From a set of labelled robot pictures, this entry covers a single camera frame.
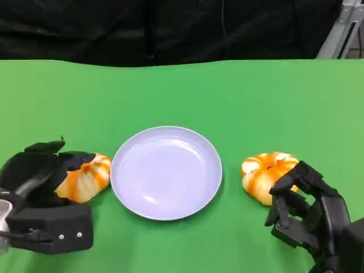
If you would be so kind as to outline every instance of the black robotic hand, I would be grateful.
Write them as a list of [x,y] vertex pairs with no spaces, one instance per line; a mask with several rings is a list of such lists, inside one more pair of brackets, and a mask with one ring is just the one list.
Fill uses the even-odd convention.
[[[364,273],[364,218],[351,223],[344,198],[322,178],[303,161],[282,176],[270,190],[266,226],[274,225],[272,235],[290,246],[307,249],[316,263],[310,273]],[[313,205],[293,185],[312,195]]]
[[63,140],[36,143],[0,170],[0,248],[10,244],[58,254],[92,247],[91,208],[60,198],[54,190],[68,171],[79,169],[95,154],[58,153],[64,145]]

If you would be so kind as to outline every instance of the robotic hand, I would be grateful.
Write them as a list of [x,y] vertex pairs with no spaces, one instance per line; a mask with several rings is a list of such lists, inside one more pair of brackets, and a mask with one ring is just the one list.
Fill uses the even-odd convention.
[[62,141],[37,143],[10,158],[0,170],[0,248],[45,254],[93,245],[91,208],[59,198],[54,190],[68,171],[94,159],[86,152],[58,151]]
[[[265,225],[274,226],[276,238],[311,254],[315,265],[310,273],[364,273],[364,218],[351,222],[344,198],[322,178],[300,161],[271,188]],[[312,195],[313,205],[291,191],[293,185]]]

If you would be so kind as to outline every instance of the metal frame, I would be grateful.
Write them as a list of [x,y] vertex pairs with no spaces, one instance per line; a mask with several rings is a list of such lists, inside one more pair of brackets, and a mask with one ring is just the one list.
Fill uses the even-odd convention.
[[317,59],[345,59],[364,18],[364,0],[344,0],[337,19]]

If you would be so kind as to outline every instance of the orange and white pumpkin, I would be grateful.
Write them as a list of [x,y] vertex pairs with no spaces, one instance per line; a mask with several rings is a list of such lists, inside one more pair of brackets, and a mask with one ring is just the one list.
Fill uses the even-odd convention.
[[57,195],[83,203],[105,189],[110,183],[111,160],[96,154],[95,158],[82,164],[80,169],[68,171],[67,177],[55,190]]
[[[298,162],[293,155],[283,152],[260,154],[247,158],[241,165],[243,188],[263,205],[270,206],[272,196],[269,194],[269,190]],[[293,186],[291,190],[297,192],[298,188]]]

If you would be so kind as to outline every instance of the plate rim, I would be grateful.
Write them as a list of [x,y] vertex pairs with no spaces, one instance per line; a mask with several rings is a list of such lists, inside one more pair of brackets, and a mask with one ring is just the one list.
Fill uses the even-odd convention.
[[[198,137],[202,138],[209,146],[211,146],[211,148],[213,149],[213,151],[215,152],[215,154],[217,155],[217,159],[219,161],[219,180],[218,180],[218,184],[217,184],[217,187],[216,189],[214,190],[213,194],[208,198],[208,202],[206,202],[206,204],[204,204],[202,207],[198,208],[195,212],[193,213],[186,213],[186,214],[181,214],[180,216],[178,217],[173,217],[173,218],[159,218],[159,217],[153,217],[153,216],[148,216],[148,215],[145,215],[141,212],[137,212],[136,210],[130,208],[127,204],[125,204],[121,198],[117,195],[116,193],[116,190],[115,190],[115,187],[114,186],[114,183],[113,183],[113,173],[112,173],[112,170],[113,170],[113,166],[115,164],[115,158],[117,156],[117,154],[119,153],[119,151],[129,142],[131,141],[132,139],[136,138],[138,135],[140,134],[143,134],[145,133],[146,131],[151,131],[151,130],[155,130],[155,129],[179,129],[179,130],[185,130],[185,131],[189,131],[190,133],[192,134],[196,134]],[[190,217],[198,212],[200,212],[201,210],[203,210],[208,204],[211,203],[211,201],[215,198],[217,192],[219,191],[220,189],[220,186],[221,186],[221,183],[222,183],[222,177],[223,177],[223,169],[222,169],[222,161],[221,161],[221,157],[219,155],[219,153],[217,152],[217,149],[215,148],[215,146],[213,146],[213,144],[206,138],[204,137],[203,135],[201,135],[200,133],[194,131],[194,130],[191,130],[191,129],[188,129],[188,128],[185,128],[185,127],[181,127],[181,126],[156,126],[156,127],[151,127],[151,128],[147,128],[147,129],[144,129],[134,135],[132,135],[131,137],[129,137],[126,141],[124,141],[124,143],[119,147],[119,149],[117,150],[117,152],[115,153],[115,155],[113,156],[113,160],[111,161],[111,166],[110,166],[110,185],[111,185],[111,188],[115,194],[115,196],[117,197],[117,199],[119,200],[119,202],[125,207],[127,208],[129,211],[133,212],[134,214],[136,215],[139,215],[143,218],[146,218],[146,219],[150,219],[150,220],[155,220],[155,221],[174,221],[174,220],[180,220],[180,219],[183,219],[183,218],[187,218],[187,217]]]

